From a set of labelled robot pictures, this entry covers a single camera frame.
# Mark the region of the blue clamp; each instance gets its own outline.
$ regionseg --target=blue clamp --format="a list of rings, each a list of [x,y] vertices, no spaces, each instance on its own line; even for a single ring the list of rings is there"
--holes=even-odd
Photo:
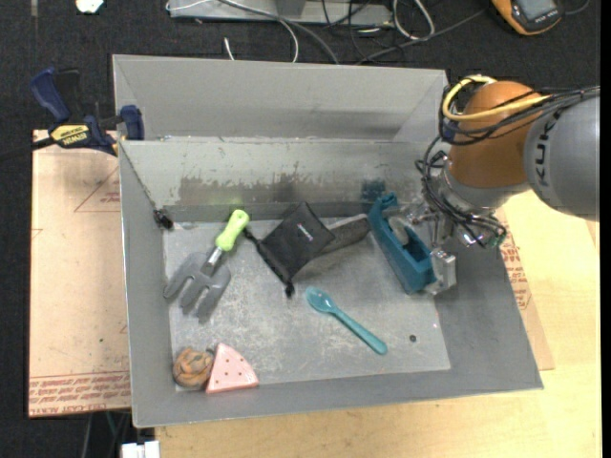
[[[34,142],[33,150],[57,144],[62,148],[90,148],[115,156],[116,141],[106,131],[121,122],[127,127],[128,139],[144,139],[144,124],[135,105],[126,105],[119,115],[102,121],[90,114],[81,116],[78,79],[76,70],[57,74],[54,67],[49,67],[30,81],[34,97],[54,118],[54,124],[48,129],[49,138]]]
[[[369,224],[403,289],[407,293],[418,292],[436,281],[432,270],[431,250],[408,226],[403,226],[409,238],[405,245],[392,233],[383,213],[390,207],[398,206],[395,193],[378,198],[369,210]]]

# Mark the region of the bin floor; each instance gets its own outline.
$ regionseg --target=bin floor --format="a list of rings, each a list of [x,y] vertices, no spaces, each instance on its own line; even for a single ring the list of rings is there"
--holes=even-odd
[[[249,227],[262,239],[278,223],[257,220]],[[190,253],[212,247],[223,227],[177,224],[164,232],[166,277]],[[433,298],[403,291],[372,233],[311,261],[295,277],[292,298],[247,239],[240,237],[222,262],[232,279],[207,323],[194,311],[184,314],[179,299],[168,303],[174,356],[185,346],[225,343],[252,364],[261,385],[450,368]],[[384,341],[388,353],[376,354],[333,316],[316,312],[305,298],[310,285]]]

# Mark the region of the triangular eraser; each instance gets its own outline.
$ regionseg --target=triangular eraser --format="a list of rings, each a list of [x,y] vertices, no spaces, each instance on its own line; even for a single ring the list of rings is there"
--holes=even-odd
[[[219,343],[206,393],[251,388],[258,384],[259,379],[244,356],[231,346]]]

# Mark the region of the orange device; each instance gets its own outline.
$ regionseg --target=orange device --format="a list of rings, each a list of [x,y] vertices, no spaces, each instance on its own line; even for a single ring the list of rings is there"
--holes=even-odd
[[[539,34],[554,27],[564,15],[558,0],[491,0],[500,16],[515,31]]]

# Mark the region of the plastic spoon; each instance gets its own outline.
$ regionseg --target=plastic spoon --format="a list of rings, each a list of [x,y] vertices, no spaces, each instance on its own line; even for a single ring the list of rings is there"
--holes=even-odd
[[[384,355],[388,348],[386,344],[379,338],[367,331],[361,324],[349,317],[346,312],[341,310],[329,294],[323,292],[319,288],[309,286],[305,290],[305,297],[309,304],[319,312],[333,314],[337,319],[344,323],[354,334],[367,343],[373,351]]]

